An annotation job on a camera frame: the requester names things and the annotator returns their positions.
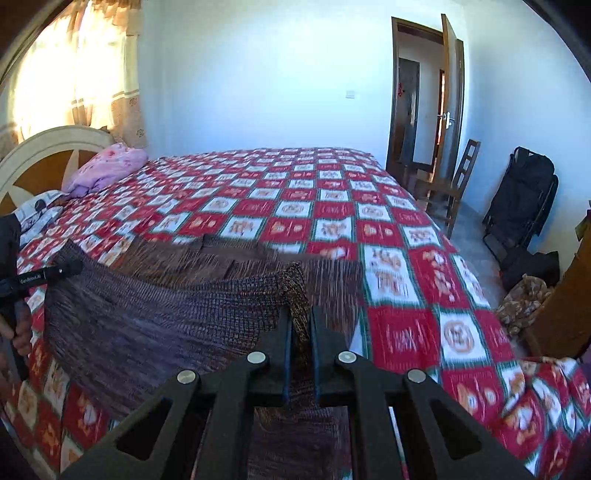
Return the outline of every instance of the black folded recliner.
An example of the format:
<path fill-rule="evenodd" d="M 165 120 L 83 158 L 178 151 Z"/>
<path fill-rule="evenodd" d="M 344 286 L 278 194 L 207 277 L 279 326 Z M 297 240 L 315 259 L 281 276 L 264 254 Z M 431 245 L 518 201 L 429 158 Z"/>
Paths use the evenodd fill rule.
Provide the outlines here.
<path fill-rule="evenodd" d="M 517 147 L 483 220 L 482 239 L 497 261 L 513 248 L 527 249 L 531 238 L 541 233 L 557 190 L 552 161 Z"/>

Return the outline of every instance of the chair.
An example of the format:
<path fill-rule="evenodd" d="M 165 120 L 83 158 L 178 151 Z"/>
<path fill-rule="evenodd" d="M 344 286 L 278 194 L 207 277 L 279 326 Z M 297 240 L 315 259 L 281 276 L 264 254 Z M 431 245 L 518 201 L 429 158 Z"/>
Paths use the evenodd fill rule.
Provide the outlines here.
<path fill-rule="evenodd" d="M 418 201 L 426 202 L 427 206 L 444 206 L 446 208 L 445 216 L 437 214 L 432 215 L 431 213 L 429 213 L 429 215 L 433 219 L 443 220 L 443 222 L 445 222 L 447 225 L 448 238 L 451 238 L 452 236 L 453 227 L 456 223 L 457 211 L 460 208 L 460 201 L 464 195 L 464 190 L 466 190 L 466 186 L 468 185 L 468 180 L 470 179 L 470 175 L 472 173 L 472 169 L 474 168 L 474 163 L 476 161 L 476 157 L 478 156 L 479 150 L 480 142 L 468 140 L 468 144 L 464 150 L 464 155 L 460 161 L 460 166 L 457 169 L 451 183 L 444 180 L 429 182 L 422 179 L 416 179 L 415 191 L 417 191 L 417 188 L 420 187 L 421 189 L 426 190 L 427 193 L 440 193 L 443 196 L 447 196 L 446 200 L 423 198 L 419 199 Z"/>

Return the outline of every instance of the curtain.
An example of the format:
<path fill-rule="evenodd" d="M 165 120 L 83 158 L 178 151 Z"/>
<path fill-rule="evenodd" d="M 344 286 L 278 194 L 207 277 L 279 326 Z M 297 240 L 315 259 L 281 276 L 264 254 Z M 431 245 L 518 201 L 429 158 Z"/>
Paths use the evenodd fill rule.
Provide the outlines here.
<path fill-rule="evenodd" d="M 139 0 L 77 0 L 41 32 L 2 95 L 0 158 L 61 125 L 107 127 L 130 147 L 146 146 L 137 75 L 139 7 Z"/>

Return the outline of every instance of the bed headboard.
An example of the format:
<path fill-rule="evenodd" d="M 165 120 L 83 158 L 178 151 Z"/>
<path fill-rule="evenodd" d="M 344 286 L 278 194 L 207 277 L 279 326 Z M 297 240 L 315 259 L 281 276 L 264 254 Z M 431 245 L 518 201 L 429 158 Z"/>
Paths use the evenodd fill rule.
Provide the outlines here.
<path fill-rule="evenodd" d="M 0 161 L 0 215 L 48 190 L 60 190 L 96 153 L 114 143 L 102 130 L 72 125 L 41 132 Z"/>

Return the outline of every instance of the red checkered blanket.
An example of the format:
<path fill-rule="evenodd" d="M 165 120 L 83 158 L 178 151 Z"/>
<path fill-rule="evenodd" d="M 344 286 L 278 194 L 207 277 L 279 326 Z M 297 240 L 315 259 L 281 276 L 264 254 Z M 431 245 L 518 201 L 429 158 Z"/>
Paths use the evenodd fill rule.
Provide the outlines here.
<path fill-rule="evenodd" d="M 425 370 L 538 477 L 562 472 L 587 438 L 591 400 L 577 364 L 515 359 L 462 257 L 369 154 L 287 148 L 150 161 L 71 202 L 18 266 L 42 267 L 67 238 L 110 265 L 134 235 L 188 242 L 204 233 L 360 259 L 367 309 L 358 349 L 384 369 Z M 22 444 L 56 476 L 113 421 L 52 358 L 43 301 L 43 288 L 29 299 L 31 378 L 14 386 L 5 411 Z"/>

